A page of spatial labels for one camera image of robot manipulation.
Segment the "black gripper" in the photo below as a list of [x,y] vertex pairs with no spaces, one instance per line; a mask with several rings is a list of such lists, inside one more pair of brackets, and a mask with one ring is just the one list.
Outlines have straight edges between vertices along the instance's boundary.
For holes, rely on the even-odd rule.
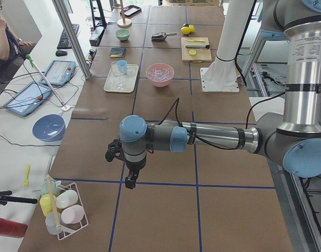
[[136,187],[138,173],[146,165],[146,152],[144,151],[138,155],[124,152],[124,157],[126,166],[130,170],[128,176],[125,178],[125,187],[134,189]]

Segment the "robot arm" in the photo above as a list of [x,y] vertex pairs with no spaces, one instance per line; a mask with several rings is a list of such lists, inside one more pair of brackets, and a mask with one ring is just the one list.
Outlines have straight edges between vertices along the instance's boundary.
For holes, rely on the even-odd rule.
[[118,149],[110,144],[105,155],[125,162],[127,188],[135,187],[148,151],[183,152],[189,144],[247,150],[302,178],[321,174],[321,1],[264,1],[262,11],[262,31],[289,41],[283,114],[268,112],[243,129],[130,115],[120,123]]

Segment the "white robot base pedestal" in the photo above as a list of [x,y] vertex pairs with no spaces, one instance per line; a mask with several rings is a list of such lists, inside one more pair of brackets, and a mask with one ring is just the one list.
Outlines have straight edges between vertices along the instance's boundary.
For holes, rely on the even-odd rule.
[[200,69],[203,92],[239,92],[235,61],[254,7],[254,0],[229,2],[216,58],[208,68]]

